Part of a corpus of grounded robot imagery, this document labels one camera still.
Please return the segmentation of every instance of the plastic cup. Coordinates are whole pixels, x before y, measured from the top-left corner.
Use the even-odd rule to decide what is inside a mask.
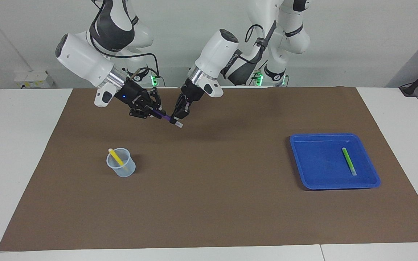
[[[113,169],[119,177],[129,177],[136,169],[135,162],[131,159],[130,152],[124,148],[118,148],[114,151],[123,161],[123,166],[119,165],[110,153],[106,158],[107,165]]]

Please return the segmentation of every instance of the yellow marker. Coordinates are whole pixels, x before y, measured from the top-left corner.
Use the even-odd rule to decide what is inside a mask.
[[[116,160],[116,162],[119,163],[119,165],[123,166],[123,161],[119,158],[119,156],[113,149],[109,149],[109,153]]]

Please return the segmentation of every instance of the blue plastic tray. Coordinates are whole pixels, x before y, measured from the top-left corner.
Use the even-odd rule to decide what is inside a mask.
[[[375,168],[360,139],[351,133],[295,134],[290,137],[301,180],[311,190],[375,188],[380,185]],[[343,155],[346,148],[356,176]]]

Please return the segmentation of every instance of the table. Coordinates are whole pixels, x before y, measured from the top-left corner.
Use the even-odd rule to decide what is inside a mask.
[[[358,88],[418,193],[418,101],[398,89]],[[64,90],[0,90],[0,239],[70,95]],[[72,250],[0,253],[0,260],[413,260],[418,243]]]

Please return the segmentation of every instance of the brown mat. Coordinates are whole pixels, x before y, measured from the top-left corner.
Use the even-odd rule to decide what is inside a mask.
[[[179,90],[160,93],[171,109]],[[355,89],[228,89],[183,129],[94,94],[72,92],[0,251],[418,241],[418,196]],[[305,189],[289,136],[319,132],[357,134],[381,186]],[[109,147],[136,173],[108,169]]]

